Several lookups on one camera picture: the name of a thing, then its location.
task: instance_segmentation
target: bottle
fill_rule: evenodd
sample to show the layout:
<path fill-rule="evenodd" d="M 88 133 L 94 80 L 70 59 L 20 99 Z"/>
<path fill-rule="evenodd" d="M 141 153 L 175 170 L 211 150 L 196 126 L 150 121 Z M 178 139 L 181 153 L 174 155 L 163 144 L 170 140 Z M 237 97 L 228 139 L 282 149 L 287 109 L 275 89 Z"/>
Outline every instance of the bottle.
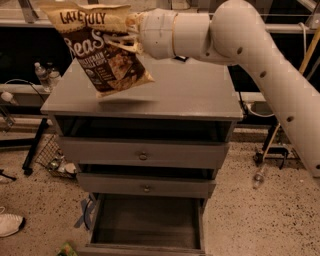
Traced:
<path fill-rule="evenodd" d="M 48 66 L 47 71 L 51 81 L 51 86 L 56 87 L 58 82 L 61 79 L 59 69 L 53 66 L 52 62 L 48 62 L 47 66 Z"/>
<path fill-rule="evenodd" d="M 260 168 L 259 171 L 256 172 L 256 174 L 253 177 L 253 188 L 258 189 L 260 185 L 264 182 L 266 173 L 266 165 L 263 164 L 263 166 Z"/>
<path fill-rule="evenodd" d="M 39 62 L 34 63 L 35 73 L 46 92 L 51 92 L 51 81 L 45 67 L 41 66 Z"/>

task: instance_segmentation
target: wire basket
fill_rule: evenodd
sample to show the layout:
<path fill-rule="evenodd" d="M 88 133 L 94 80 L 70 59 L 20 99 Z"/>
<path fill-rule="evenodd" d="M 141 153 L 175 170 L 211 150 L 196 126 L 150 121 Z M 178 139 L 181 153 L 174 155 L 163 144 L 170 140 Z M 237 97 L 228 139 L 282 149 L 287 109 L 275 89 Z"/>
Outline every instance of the wire basket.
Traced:
<path fill-rule="evenodd" d="M 75 173 L 68 173 L 64 171 L 62 167 L 63 164 L 68 163 L 55 141 L 55 135 L 51 136 L 47 144 L 40 151 L 35 162 L 44 167 L 52 176 L 64 177 L 73 179 L 76 177 Z"/>

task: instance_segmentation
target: open drawer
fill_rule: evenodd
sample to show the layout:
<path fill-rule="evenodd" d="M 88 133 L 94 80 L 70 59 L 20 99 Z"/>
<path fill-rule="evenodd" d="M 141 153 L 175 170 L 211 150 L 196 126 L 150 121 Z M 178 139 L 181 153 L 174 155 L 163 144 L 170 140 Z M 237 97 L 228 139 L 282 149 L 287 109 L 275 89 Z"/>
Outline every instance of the open drawer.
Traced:
<path fill-rule="evenodd" d="M 99 195 L 80 256 L 205 255 L 200 202 L 192 198 Z"/>

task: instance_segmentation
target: plastic bag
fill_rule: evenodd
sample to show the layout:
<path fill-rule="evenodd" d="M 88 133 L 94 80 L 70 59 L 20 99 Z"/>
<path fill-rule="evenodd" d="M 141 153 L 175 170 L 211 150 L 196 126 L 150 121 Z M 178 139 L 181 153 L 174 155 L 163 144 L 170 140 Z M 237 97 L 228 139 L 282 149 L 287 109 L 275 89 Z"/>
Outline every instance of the plastic bag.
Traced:
<path fill-rule="evenodd" d="M 128 33 L 129 5 L 81 7 L 73 2 L 43 1 L 38 6 L 64 38 L 98 97 L 153 81 L 136 57 L 141 49 Z"/>

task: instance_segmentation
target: dresser top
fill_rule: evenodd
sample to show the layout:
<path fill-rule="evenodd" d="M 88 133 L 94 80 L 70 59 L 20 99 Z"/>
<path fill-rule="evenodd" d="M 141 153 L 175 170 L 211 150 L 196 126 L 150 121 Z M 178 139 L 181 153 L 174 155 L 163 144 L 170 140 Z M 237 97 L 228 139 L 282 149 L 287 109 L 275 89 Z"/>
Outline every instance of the dresser top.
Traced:
<path fill-rule="evenodd" d="M 242 111 L 225 66 L 189 59 L 140 56 L 155 82 L 98 99 L 74 60 L 41 111 L 51 115 L 186 120 L 241 120 Z"/>

